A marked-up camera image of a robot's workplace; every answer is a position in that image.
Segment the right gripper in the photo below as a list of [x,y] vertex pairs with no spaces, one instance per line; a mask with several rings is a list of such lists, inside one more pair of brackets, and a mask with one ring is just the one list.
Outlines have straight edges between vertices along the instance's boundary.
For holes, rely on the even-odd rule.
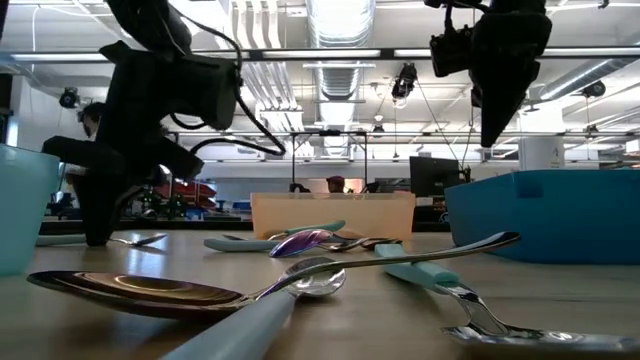
[[493,146],[537,78],[552,22],[544,12],[484,14],[473,29],[474,99],[481,109],[481,146]]

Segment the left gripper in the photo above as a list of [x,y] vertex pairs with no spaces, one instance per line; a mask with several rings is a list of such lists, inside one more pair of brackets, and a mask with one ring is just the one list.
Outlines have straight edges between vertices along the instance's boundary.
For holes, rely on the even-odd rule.
[[183,180],[192,180],[204,165],[161,130],[169,114],[194,109],[188,90],[193,59],[168,61],[122,41],[99,53],[114,64],[114,71],[97,142],[53,136],[42,145],[43,153],[64,164],[63,175],[76,194],[90,247],[104,246],[134,197],[166,179],[161,165]]

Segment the grey-blue handled silver spoon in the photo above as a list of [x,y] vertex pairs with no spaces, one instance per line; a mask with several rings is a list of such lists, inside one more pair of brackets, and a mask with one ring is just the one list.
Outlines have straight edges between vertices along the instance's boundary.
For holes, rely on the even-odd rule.
[[365,237],[347,240],[337,245],[331,245],[328,247],[328,250],[331,252],[346,252],[357,247],[362,247],[364,249],[373,251],[377,245],[394,245],[401,243],[402,241],[397,238]]
[[261,360],[299,297],[329,296],[344,285],[344,269],[322,268],[332,263],[327,257],[313,257],[291,265],[248,305],[159,360]]
[[[346,251],[355,248],[364,243],[363,239],[340,241],[332,238],[322,243],[314,243],[311,245],[286,245],[284,254],[297,254],[313,248],[322,248],[328,251]],[[280,241],[264,241],[264,240],[229,240],[229,239],[205,239],[203,241],[205,247],[222,252],[255,252],[255,251],[271,251],[277,248]]]
[[[166,237],[167,235],[163,233],[155,234],[150,237],[142,237],[140,234],[133,234],[129,238],[110,238],[110,241],[122,243],[130,247],[143,247],[158,242]],[[86,236],[84,234],[40,235],[36,240],[36,245],[44,247],[80,244],[85,242]]]

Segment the iridescent rainbow metal spoon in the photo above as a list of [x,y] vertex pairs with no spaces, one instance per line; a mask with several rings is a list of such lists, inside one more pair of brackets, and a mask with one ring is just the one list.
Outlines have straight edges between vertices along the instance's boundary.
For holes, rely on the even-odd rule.
[[345,243],[347,238],[325,229],[311,229],[294,233],[277,244],[270,252],[271,258],[290,257],[324,243]]
[[28,275],[27,281],[126,313],[170,319],[219,320],[279,291],[294,297],[332,295],[346,282],[348,268],[461,257],[503,247],[520,238],[519,233],[507,231],[468,245],[428,253],[354,261],[307,258],[287,268],[275,283],[249,294],[186,281],[88,271],[41,271]]

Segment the green handled silver spoon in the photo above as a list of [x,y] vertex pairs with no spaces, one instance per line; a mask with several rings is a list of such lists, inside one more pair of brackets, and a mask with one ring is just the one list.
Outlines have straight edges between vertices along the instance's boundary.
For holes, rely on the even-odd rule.
[[433,262],[390,264],[384,271],[397,279],[454,298],[467,315],[468,323],[443,327],[441,331],[465,345],[640,357],[640,338],[530,329],[504,323],[456,273]]

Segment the red background bins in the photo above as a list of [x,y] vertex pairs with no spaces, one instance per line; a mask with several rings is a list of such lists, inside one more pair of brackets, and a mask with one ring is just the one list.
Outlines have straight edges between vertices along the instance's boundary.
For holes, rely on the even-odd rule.
[[215,208],[217,192],[208,184],[197,182],[166,182],[163,185],[153,187],[153,190],[165,199],[177,197],[181,202],[204,208]]

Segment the black hanging spotlight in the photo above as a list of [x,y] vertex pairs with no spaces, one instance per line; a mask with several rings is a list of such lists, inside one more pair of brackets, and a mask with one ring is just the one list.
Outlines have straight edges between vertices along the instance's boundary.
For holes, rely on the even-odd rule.
[[605,94],[606,92],[606,85],[598,80],[586,87],[584,87],[580,94],[582,96],[584,96],[585,98],[591,98],[591,97],[601,97]]
[[417,80],[417,70],[415,64],[406,62],[395,78],[391,94],[394,100],[406,99],[414,89]]
[[65,87],[59,97],[59,105],[66,109],[75,109],[79,103],[78,89],[76,87]]

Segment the black background monitor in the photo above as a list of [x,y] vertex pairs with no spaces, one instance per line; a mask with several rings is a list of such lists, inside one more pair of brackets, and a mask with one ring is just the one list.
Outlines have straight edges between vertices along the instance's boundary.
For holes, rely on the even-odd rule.
[[462,183],[456,160],[410,157],[409,166],[411,192],[417,197],[443,196],[446,188]]

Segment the blue plastic bin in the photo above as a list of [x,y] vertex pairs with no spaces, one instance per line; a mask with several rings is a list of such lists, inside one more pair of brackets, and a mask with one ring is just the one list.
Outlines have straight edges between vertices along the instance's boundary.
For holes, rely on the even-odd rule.
[[520,171],[445,191],[453,240],[498,232],[517,242],[495,255],[546,264],[640,265],[640,171]]

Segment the linear ceiling light strip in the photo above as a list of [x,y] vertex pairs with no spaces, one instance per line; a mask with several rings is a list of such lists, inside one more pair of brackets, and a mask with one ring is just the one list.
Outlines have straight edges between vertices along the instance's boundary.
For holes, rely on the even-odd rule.
[[[246,61],[395,61],[430,60],[429,48],[364,48],[364,49],[251,49],[243,50]],[[640,58],[640,45],[597,47],[548,47],[542,59],[618,59]],[[105,63],[98,52],[0,52],[0,59],[16,63]]]

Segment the black background frame table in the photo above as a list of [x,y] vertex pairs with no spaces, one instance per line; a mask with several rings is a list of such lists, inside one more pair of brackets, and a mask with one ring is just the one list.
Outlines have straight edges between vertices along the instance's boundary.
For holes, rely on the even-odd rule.
[[196,179],[213,184],[224,198],[289,192],[297,184],[324,192],[331,176],[343,177],[359,191],[370,179],[370,141],[364,131],[286,131],[275,137],[285,146],[283,153],[256,131],[176,134],[180,145],[195,148],[204,161]]

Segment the corrugated silver ventilation duct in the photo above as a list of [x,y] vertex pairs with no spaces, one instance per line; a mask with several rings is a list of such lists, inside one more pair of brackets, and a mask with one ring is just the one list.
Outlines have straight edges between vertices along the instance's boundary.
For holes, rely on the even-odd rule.
[[[376,0],[306,0],[312,48],[365,48],[373,31]],[[315,71],[321,103],[319,119],[327,130],[345,131],[351,125],[363,69],[358,61],[338,67],[322,64]]]

